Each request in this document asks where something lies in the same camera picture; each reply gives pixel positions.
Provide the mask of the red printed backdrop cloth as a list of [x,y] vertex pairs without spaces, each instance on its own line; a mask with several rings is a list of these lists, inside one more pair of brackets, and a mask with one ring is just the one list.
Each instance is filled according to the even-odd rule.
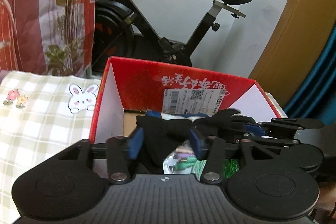
[[1,0],[1,69],[82,77],[94,30],[95,0]]

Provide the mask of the red strawberry cardboard box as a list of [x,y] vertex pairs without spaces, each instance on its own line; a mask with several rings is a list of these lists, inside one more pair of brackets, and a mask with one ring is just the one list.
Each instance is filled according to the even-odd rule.
[[101,79],[89,139],[127,135],[135,128],[132,113],[153,110],[160,113],[187,113],[183,102],[195,90],[203,92],[205,103],[191,114],[212,115],[233,107],[257,122],[269,121],[280,114],[260,85],[251,79],[198,68],[153,61],[111,57]]

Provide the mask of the teal curtain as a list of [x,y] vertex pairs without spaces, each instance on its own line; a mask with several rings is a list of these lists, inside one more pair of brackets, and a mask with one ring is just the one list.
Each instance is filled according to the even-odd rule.
[[335,123],[335,28],[312,69],[284,107],[289,118]]

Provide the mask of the blue white plastic package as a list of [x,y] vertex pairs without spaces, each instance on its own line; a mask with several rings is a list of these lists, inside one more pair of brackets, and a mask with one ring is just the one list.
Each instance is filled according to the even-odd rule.
[[153,110],[147,110],[145,116],[160,118],[164,120],[187,119],[192,122],[196,121],[197,119],[203,119],[209,117],[207,114],[165,114]]

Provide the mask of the wooden door panel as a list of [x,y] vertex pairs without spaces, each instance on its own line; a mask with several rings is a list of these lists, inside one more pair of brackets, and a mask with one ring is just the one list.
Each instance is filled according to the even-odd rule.
[[285,106],[317,61],[334,22],[335,0],[288,0],[250,78]]

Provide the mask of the green checked bunny tablecloth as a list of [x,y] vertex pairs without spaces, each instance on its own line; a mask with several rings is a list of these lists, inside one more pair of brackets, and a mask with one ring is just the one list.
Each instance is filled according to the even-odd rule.
[[1,72],[1,223],[19,213],[15,180],[90,133],[99,79]]

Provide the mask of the black fabric item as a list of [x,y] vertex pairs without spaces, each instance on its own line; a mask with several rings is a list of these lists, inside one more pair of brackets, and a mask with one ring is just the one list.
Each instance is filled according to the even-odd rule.
[[231,117],[240,114],[236,109],[224,109],[211,117],[165,120],[151,116],[137,116],[136,124],[144,130],[142,148],[138,161],[149,173],[162,174],[163,161],[185,140],[189,139],[190,130],[197,129],[203,137],[224,137],[224,130],[232,128]]

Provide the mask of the black exercise bike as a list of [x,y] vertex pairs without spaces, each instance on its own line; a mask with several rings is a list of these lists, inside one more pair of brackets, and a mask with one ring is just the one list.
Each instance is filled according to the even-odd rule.
[[243,18],[252,0],[97,0],[92,70],[108,57],[130,57],[209,69],[226,19]]

